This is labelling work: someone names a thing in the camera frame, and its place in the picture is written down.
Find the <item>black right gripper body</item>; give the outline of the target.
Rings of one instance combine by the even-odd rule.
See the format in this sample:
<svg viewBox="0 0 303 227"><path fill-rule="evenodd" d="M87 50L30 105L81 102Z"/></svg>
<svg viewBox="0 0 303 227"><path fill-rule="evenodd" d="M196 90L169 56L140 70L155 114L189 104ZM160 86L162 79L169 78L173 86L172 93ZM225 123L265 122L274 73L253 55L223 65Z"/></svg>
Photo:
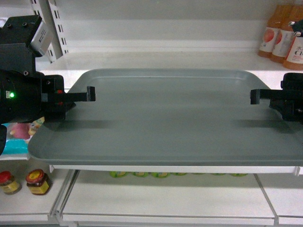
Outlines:
<svg viewBox="0 0 303 227"><path fill-rule="evenodd" d="M289 72L283 76L280 83L283 91L299 91L303 93L303 74ZM269 107L277 110L284 121L302 122L303 121L303 95L299 99L282 98L271 99Z"/></svg>

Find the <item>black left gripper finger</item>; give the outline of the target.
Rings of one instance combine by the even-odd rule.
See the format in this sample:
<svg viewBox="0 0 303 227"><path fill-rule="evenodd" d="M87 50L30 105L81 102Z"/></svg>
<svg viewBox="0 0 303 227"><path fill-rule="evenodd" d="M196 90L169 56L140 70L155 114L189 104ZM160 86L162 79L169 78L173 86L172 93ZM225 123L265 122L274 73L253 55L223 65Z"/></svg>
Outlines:
<svg viewBox="0 0 303 227"><path fill-rule="evenodd" d="M42 102L94 102L96 101L95 87L87 86L84 93L65 93L56 90L54 93L43 93Z"/></svg>

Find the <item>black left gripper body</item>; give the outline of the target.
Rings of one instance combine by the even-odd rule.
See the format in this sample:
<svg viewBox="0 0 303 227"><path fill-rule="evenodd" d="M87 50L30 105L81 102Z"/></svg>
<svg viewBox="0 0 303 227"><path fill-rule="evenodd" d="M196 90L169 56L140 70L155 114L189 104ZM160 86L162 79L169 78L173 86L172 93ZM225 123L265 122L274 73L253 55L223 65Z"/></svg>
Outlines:
<svg viewBox="0 0 303 227"><path fill-rule="evenodd" d="M65 120L66 113L73 109L76 104L63 100L63 96L66 95L63 76L44 76L41 85L41 107L45 121Z"/></svg>

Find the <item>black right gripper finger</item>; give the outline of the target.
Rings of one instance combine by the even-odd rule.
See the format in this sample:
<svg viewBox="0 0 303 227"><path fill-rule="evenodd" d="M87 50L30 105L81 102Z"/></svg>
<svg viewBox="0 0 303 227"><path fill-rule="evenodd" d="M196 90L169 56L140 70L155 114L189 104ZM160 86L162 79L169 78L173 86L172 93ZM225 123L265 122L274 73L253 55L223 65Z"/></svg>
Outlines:
<svg viewBox="0 0 303 227"><path fill-rule="evenodd" d="M301 90L254 89L250 91L250 104L258 105L261 99L302 100Z"/></svg>

